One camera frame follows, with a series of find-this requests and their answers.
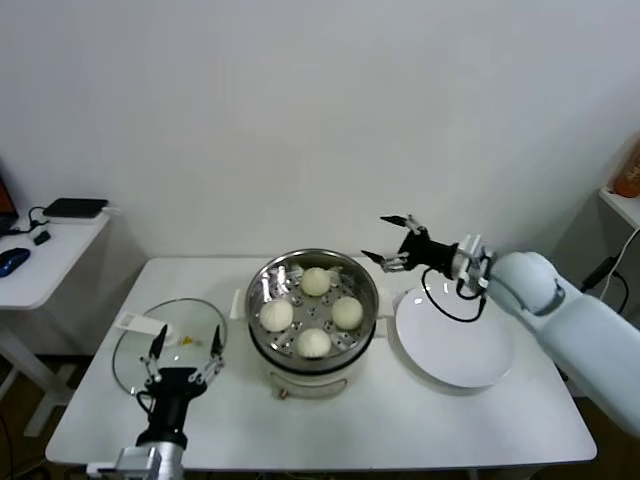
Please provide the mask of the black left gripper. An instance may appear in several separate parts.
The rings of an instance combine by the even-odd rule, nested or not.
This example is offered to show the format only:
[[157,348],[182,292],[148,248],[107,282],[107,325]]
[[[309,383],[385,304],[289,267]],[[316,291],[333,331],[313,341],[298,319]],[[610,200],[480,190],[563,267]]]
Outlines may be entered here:
[[184,433],[189,404],[203,395],[224,368],[221,326],[215,329],[209,359],[197,370],[194,367],[161,368],[161,356],[168,326],[164,324],[153,339],[148,354],[140,357],[147,374],[145,389],[136,393],[139,406],[147,414],[148,426],[137,437],[136,445],[169,442],[187,447]]

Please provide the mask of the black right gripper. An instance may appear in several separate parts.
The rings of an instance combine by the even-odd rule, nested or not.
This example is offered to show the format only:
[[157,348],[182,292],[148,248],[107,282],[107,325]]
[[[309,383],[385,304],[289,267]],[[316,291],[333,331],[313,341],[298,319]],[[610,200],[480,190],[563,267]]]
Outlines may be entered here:
[[443,244],[432,240],[426,227],[411,214],[386,215],[384,222],[408,229],[410,232],[403,240],[398,253],[384,256],[362,250],[361,253],[377,264],[385,273],[397,273],[413,270],[418,265],[429,267],[446,278],[452,278],[452,266],[458,250],[458,244]]

